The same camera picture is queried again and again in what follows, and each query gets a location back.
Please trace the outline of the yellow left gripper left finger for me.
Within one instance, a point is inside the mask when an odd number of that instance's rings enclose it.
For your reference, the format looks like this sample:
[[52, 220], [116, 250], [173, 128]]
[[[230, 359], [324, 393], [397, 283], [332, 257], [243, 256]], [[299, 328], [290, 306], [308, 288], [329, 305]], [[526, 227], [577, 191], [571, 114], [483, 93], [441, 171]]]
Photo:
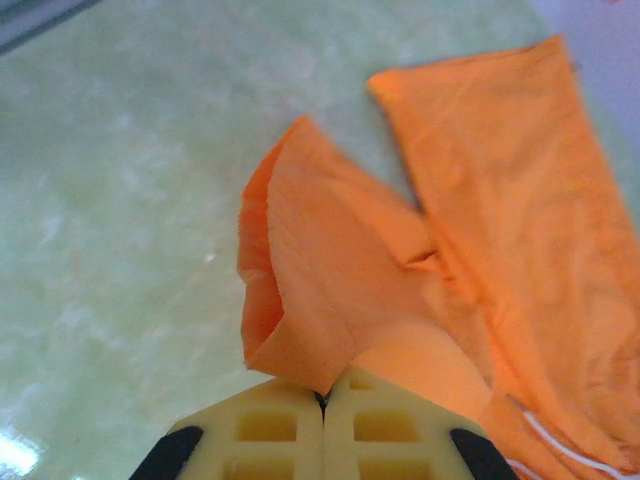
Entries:
[[133, 479], [320, 479], [323, 419], [315, 394], [272, 379], [177, 421]]

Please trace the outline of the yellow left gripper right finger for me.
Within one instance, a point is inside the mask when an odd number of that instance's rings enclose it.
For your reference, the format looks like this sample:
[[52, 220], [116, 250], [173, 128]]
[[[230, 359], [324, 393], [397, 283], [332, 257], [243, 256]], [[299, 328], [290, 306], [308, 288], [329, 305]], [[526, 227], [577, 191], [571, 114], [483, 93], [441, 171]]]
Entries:
[[357, 367], [331, 388], [326, 479], [516, 479], [473, 421]]

